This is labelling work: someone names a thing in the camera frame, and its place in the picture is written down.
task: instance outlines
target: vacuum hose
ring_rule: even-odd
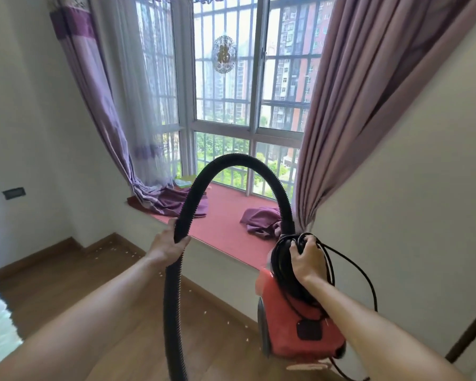
[[[180,211],[175,225],[175,243],[180,242],[189,234],[192,219],[196,213],[199,201],[206,188],[215,176],[223,169],[232,166],[244,166],[260,174],[273,190],[279,205],[281,217],[281,233],[294,234],[294,221],[291,205],[284,187],[275,174],[263,162],[246,154],[227,154],[211,161],[197,176],[192,184],[187,199]],[[171,381],[187,381],[187,371],[183,358],[183,347],[180,330],[180,283],[182,275],[182,260],[166,268],[164,286],[164,345]]]

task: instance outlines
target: purple curtain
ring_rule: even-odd
[[[185,201],[188,189],[150,187],[143,184],[134,173],[127,139],[120,125],[104,69],[88,0],[48,0],[48,3],[56,37],[63,47],[97,131],[116,166],[144,207],[160,215],[179,215],[180,204]],[[205,216],[207,208],[208,199],[204,196],[196,216]]]
[[[336,0],[300,150],[295,217],[358,168],[476,22],[476,0]]]

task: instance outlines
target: person's left hand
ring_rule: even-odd
[[[150,250],[146,254],[146,258],[152,260],[157,268],[164,269],[175,263],[190,242],[190,236],[186,236],[180,242],[175,243],[175,223],[176,218],[169,220],[167,228],[155,236]]]

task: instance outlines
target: red vacuum cleaner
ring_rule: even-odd
[[[210,162],[197,176],[185,200],[175,225],[175,242],[189,234],[190,225],[199,201],[209,183],[223,169],[244,166],[260,174],[270,185],[281,215],[281,237],[272,250],[268,267],[260,271],[256,280],[259,295],[258,324],[262,340],[262,352],[266,356],[292,359],[298,364],[318,364],[330,359],[338,372],[347,378],[335,365],[333,359],[342,358],[346,340],[338,327],[329,318],[321,305],[309,294],[294,276],[289,248],[294,240],[299,253],[305,247],[305,236],[296,234],[291,205],[286,192],[274,173],[260,160],[246,154],[223,155]],[[349,258],[317,241],[326,257],[327,278],[335,285],[333,265],[328,251],[332,251],[352,263],[367,279],[377,300],[374,287],[368,276]],[[187,381],[180,330],[180,279],[183,255],[166,268],[164,287],[164,345],[167,365],[172,381]]]

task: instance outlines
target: person's left arm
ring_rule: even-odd
[[[174,263],[190,241],[175,244],[175,219],[157,234],[147,255],[43,326],[0,363],[0,381],[84,380],[114,327],[159,270]]]

